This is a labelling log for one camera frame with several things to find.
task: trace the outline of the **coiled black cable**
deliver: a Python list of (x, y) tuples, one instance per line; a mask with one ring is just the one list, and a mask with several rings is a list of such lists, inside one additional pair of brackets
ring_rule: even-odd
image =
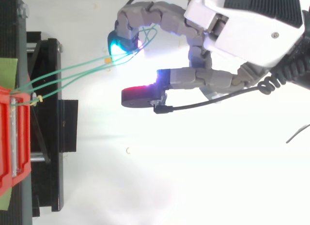
[(271, 76), (266, 77), (259, 82), (257, 87), (265, 95), (270, 95), (276, 88), (285, 85), (286, 82), (292, 81), (297, 77), (310, 73), (310, 56), (304, 55), (302, 58), (292, 61), (291, 63), (275, 70)]

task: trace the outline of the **white background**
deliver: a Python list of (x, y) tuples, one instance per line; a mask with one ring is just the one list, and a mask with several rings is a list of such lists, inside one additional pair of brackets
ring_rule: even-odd
[[(67, 67), (107, 54), (128, 0), (24, 1), (28, 30), (59, 39)], [(79, 100), (77, 153), (64, 159), (64, 208), (42, 209), (35, 225), (310, 224), (310, 130), (285, 144), (310, 123), (310, 91), (289, 84), (167, 115), (121, 106), (121, 90), (143, 83), (140, 73), (186, 66), (186, 52), (184, 38), (160, 32), (144, 56), (63, 91)], [(214, 60), (223, 70), (234, 63)], [(170, 92), (168, 104), (203, 100), (197, 90)]]

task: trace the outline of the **black connector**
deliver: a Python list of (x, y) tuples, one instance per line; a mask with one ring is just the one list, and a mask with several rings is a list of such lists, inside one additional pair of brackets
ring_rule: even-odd
[(119, 37), (115, 30), (110, 32), (108, 35), (108, 52), (109, 55), (112, 55), (111, 53), (111, 45), (112, 43), (117, 44), (122, 50), (125, 52), (131, 52), (139, 48), (138, 46), (139, 41), (139, 34), (137, 34), (133, 39), (126, 39)]
[(167, 105), (154, 106), (154, 112), (156, 114), (172, 113), (173, 111), (174, 111), (173, 106), (167, 106)]

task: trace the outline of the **black metal frame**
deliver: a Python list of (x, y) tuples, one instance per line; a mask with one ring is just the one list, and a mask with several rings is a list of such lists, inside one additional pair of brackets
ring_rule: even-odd
[[(28, 53), (31, 80), (61, 68), (58, 40), (41, 40), (38, 34), (27, 32), (27, 40), (37, 43), (34, 52)], [(34, 82), (32, 86), (35, 88), (60, 78), (60, 73), (57, 73)], [(37, 95), (46, 95), (58, 90), (60, 86), (60, 83), (55, 83), (35, 92)], [(32, 108), (31, 152), (42, 152), (45, 157), (45, 162), (31, 163), (34, 217), (40, 216), (39, 207), (51, 206), (52, 212), (63, 208), (63, 152), (76, 151), (77, 119), (78, 101), (61, 100), (61, 92)]]

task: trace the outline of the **yellow zip tie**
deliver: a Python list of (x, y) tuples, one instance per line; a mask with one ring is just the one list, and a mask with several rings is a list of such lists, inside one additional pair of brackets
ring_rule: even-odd
[(39, 99), (41, 103), (43, 102), (43, 97), (41, 95), (37, 96), (37, 98)]
[(33, 103), (30, 104), (30, 106), (36, 105), (38, 102), (43, 102), (43, 98), (41, 95), (37, 96), (37, 101), (34, 101)]
[(109, 63), (112, 63), (112, 62), (113, 62), (112, 58), (105, 59), (105, 64), (109, 64)]

